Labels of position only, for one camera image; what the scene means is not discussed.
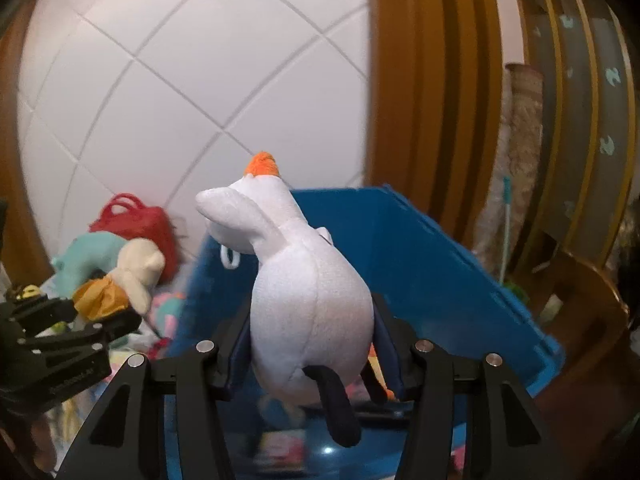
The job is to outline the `cream bunny gold dress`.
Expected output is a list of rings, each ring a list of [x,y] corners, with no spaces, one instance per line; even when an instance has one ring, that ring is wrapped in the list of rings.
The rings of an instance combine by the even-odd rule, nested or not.
[[[74,307],[85,321],[99,321],[129,308],[148,314],[152,292],[165,269],[165,256],[147,238],[128,240],[116,266],[104,278],[94,278],[74,292]]]

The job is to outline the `white seagull plush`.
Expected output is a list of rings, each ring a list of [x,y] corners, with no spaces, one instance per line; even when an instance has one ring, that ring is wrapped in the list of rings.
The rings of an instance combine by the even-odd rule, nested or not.
[[[267,152],[239,180],[198,192],[195,205],[216,242],[258,260],[248,328],[262,388],[287,404],[321,404],[332,439],[357,445],[347,386],[361,379],[373,400],[387,399],[369,363],[374,305],[366,282],[329,231],[308,223]]]

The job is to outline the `pink flower tissue pack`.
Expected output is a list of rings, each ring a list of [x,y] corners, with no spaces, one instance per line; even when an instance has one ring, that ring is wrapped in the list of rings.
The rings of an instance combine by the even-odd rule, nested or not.
[[[303,429],[265,432],[260,438],[254,457],[256,468],[265,474],[304,472],[306,460],[306,432]]]

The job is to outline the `yellow striped plush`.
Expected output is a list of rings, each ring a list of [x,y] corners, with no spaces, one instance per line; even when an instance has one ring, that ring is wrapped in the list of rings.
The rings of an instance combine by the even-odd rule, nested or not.
[[[37,285],[16,285],[6,293],[6,299],[18,304],[19,302],[40,298],[42,291]]]

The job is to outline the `pink pig plush teal body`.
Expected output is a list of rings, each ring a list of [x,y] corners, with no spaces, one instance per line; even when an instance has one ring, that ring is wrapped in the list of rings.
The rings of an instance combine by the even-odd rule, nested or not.
[[[181,292],[161,292],[153,297],[146,322],[160,338],[174,339],[183,305]]]

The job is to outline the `teal neck pillow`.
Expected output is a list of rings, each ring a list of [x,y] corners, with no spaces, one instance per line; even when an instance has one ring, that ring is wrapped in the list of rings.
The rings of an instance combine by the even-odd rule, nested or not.
[[[53,284],[61,297],[71,297],[96,271],[108,273],[127,241],[111,232],[99,231],[75,238],[66,251],[51,260]]]

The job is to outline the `red handbag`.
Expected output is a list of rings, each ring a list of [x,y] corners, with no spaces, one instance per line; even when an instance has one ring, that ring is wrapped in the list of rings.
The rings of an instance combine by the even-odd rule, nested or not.
[[[152,240],[165,257],[160,284],[172,280],[179,265],[178,245],[168,215],[160,206],[146,206],[131,193],[114,195],[102,208],[99,218],[89,226],[90,232],[110,232],[125,240]]]

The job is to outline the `wooden chair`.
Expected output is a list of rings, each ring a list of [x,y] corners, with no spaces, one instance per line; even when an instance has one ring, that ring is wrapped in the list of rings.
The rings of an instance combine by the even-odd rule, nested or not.
[[[614,283],[594,264],[561,250],[533,269],[515,271],[526,306],[564,351],[564,364],[536,396],[552,436],[577,469],[605,436],[620,406],[606,402],[597,366],[623,337],[629,311]]]

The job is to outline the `blue plastic crate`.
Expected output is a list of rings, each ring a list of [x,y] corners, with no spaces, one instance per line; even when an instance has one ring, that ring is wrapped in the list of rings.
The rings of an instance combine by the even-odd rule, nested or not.
[[[391,188],[298,190],[293,196],[309,224],[330,231],[370,291],[383,295],[390,312],[421,338],[455,356],[500,354],[531,396],[562,370],[564,350],[541,331],[524,304],[404,196]],[[218,324],[242,307],[256,272],[254,256],[242,256],[235,270],[225,269],[219,244],[205,234],[167,356],[213,340]],[[266,468],[259,470],[252,455],[262,433],[288,423],[278,401],[259,411],[263,394],[250,371],[231,402],[218,405],[238,479],[271,476]],[[288,478],[382,479],[394,474],[406,430],[363,428],[360,444],[339,448],[320,414],[308,412],[305,422],[306,463],[302,470],[287,471]]]

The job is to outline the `rolled carpet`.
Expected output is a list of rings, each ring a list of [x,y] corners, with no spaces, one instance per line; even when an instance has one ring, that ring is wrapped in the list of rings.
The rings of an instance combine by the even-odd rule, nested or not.
[[[522,63],[503,70],[498,141],[488,195],[474,226],[472,253],[506,280],[536,188],[542,145],[544,76]]]

